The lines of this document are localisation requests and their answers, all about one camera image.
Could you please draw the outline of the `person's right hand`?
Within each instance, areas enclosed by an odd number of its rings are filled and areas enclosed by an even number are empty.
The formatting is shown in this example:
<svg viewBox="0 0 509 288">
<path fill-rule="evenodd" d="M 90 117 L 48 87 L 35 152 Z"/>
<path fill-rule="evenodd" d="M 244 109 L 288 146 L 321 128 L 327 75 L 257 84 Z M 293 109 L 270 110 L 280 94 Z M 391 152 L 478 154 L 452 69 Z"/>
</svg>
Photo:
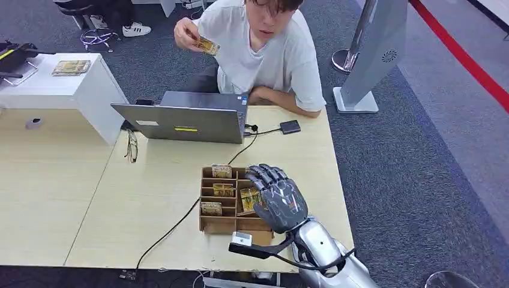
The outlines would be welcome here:
<svg viewBox="0 0 509 288">
<path fill-rule="evenodd" d="M 204 52 L 199 47 L 200 34 L 198 33 L 198 27 L 191 19 L 184 17 L 177 21 L 173 34 L 175 43 L 179 48 L 194 52 Z"/>
</svg>

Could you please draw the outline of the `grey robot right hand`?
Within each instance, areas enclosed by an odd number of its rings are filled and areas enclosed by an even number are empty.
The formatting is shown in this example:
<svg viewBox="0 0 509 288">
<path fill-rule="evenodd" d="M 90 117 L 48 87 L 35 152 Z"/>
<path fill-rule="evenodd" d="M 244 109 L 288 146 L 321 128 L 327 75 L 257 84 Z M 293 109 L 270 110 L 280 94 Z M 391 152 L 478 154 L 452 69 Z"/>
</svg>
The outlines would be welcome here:
<svg viewBox="0 0 509 288">
<path fill-rule="evenodd" d="M 249 166 L 245 177 L 261 195 L 255 213 L 270 228 L 283 234 L 300 227 L 308 220 L 308 206 L 295 181 L 279 167 L 267 164 Z"/>
</svg>

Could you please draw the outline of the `person's left hand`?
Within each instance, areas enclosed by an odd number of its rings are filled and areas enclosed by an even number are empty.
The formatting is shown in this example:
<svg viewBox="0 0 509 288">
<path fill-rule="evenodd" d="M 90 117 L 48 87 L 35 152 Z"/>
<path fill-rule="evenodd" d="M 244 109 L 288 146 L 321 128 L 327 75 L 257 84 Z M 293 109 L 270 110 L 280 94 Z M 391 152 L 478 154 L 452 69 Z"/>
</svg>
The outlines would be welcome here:
<svg viewBox="0 0 509 288">
<path fill-rule="evenodd" d="M 271 91 L 272 90 L 270 88 L 267 88 L 264 86 L 254 87 L 248 96 L 249 105 L 257 105 L 257 106 L 272 105 L 272 102 L 267 98 L 267 96 L 269 95 L 269 93 Z"/>
</svg>

